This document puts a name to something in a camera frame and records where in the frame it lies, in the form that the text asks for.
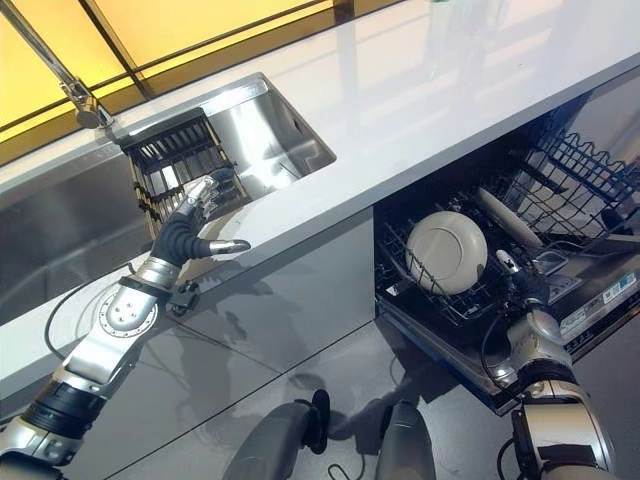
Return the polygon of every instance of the sink basin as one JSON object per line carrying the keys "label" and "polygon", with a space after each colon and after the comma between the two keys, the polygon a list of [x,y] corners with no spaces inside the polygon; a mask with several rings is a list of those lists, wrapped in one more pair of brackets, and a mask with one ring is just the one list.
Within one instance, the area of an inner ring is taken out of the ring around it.
{"label": "sink basin", "polygon": [[[262,74],[171,107],[135,130],[116,131],[118,143],[193,109],[215,131],[242,190],[240,201],[221,205],[213,218],[336,159]],[[7,228],[0,235],[0,325],[95,280],[149,246],[148,218],[145,222],[136,206],[129,159],[120,148],[105,141],[66,157],[56,160],[60,165],[47,175],[21,184],[20,198],[3,198],[0,223]]]}
{"label": "sink basin", "polygon": [[196,108],[120,137],[131,159],[151,235],[184,187],[203,175],[221,182],[210,219],[335,161],[309,125],[261,74],[210,94]]}

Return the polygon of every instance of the dish rack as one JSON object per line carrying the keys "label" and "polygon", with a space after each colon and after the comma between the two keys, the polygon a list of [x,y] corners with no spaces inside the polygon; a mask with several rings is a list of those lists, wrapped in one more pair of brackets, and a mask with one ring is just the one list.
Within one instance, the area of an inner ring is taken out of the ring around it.
{"label": "dish rack", "polygon": [[[489,180],[458,191],[430,211],[409,208],[403,218],[391,221],[387,218],[378,225],[377,246],[387,262],[376,262],[376,285],[384,285],[393,296],[416,285],[420,295],[454,329],[465,327],[495,314],[514,293],[506,281],[508,274],[492,252],[503,249],[521,267],[536,273],[536,258],[548,254],[566,258],[587,254],[612,233],[629,234],[628,225],[638,211],[634,199],[640,176],[638,166],[612,161],[608,153],[596,151],[593,143],[582,141],[577,133],[566,133],[553,127],[548,118],[545,120],[518,132],[518,135],[524,132],[527,153],[517,161],[505,162],[509,165]],[[535,252],[527,250],[485,214],[474,201],[479,186],[516,212],[544,247]],[[483,230],[489,248],[480,281],[458,295],[436,295],[433,288],[423,289],[420,280],[427,276],[442,291],[406,244],[414,225],[437,210],[469,216]],[[410,273],[416,265],[420,271],[417,279]]]}
{"label": "dish rack", "polygon": [[190,110],[129,136],[120,144],[131,161],[133,188],[151,237],[203,175],[217,182],[212,202],[228,204],[246,193],[220,139],[201,108]]}

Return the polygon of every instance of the dishwasher rack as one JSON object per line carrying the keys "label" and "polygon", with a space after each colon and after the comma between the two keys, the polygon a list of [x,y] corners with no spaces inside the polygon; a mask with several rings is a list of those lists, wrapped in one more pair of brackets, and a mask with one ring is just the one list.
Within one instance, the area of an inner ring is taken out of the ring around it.
{"label": "dishwasher rack", "polygon": [[[488,180],[454,193],[447,203],[430,211],[409,208],[401,218],[385,219],[378,226],[376,243],[386,262],[376,263],[376,285],[391,285],[387,291],[392,295],[416,285],[414,290],[459,329],[489,314],[493,317],[504,302],[513,299],[508,275],[493,255],[497,249],[508,251],[521,266],[537,274],[535,257],[586,254],[611,233],[630,233],[628,225],[638,213],[634,199],[637,166],[612,161],[607,152],[596,151],[593,143],[582,141],[577,133],[555,128],[553,118],[541,120],[518,132],[526,153],[510,159],[513,162],[506,162],[508,165]],[[544,247],[527,250],[478,208],[474,196],[479,186],[516,212]],[[458,295],[436,295],[433,289],[441,287],[406,245],[414,225],[437,210],[458,211],[472,218],[489,247],[480,281]],[[410,273],[416,266],[418,279]],[[434,285],[431,291],[420,286],[424,276]]]}
{"label": "dishwasher rack", "polygon": [[533,148],[525,168],[497,175],[485,188],[529,225],[545,249],[584,254],[612,233],[631,233],[638,165],[614,161],[578,133],[544,123],[527,136]]}

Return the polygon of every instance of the stainless steel sink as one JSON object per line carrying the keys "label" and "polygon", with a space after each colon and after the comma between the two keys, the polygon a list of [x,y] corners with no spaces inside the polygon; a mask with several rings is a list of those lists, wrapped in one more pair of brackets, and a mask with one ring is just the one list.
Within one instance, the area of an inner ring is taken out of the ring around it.
{"label": "stainless steel sink", "polygon": [[[226,214],[334,162],[336,157],[262,74],[135,125],[118,142],[200,108],[245,193]],[[103,142],[0,201],[0,325],[140,254],[151,237],[136,209],[126,156]]]}
{"label": "stainless steel sink", "polygon": [[252,200],[336,159],[261,74],[222,88],[201,108]]}

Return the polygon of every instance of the faucet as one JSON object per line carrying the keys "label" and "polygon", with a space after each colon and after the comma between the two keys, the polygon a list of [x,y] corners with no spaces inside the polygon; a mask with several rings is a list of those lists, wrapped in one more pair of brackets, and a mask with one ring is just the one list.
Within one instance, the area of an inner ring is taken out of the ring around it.
{"label": "faucet", "polygon": [[62,64],[60,59],[36,33],[11,0],[0,0],[0,10],[20,36],[60,80],[60,88],[76,107],[76,121],[83,128],[106,128],[113,123],[113,117],[100,101],[89,91],[80,78]]}

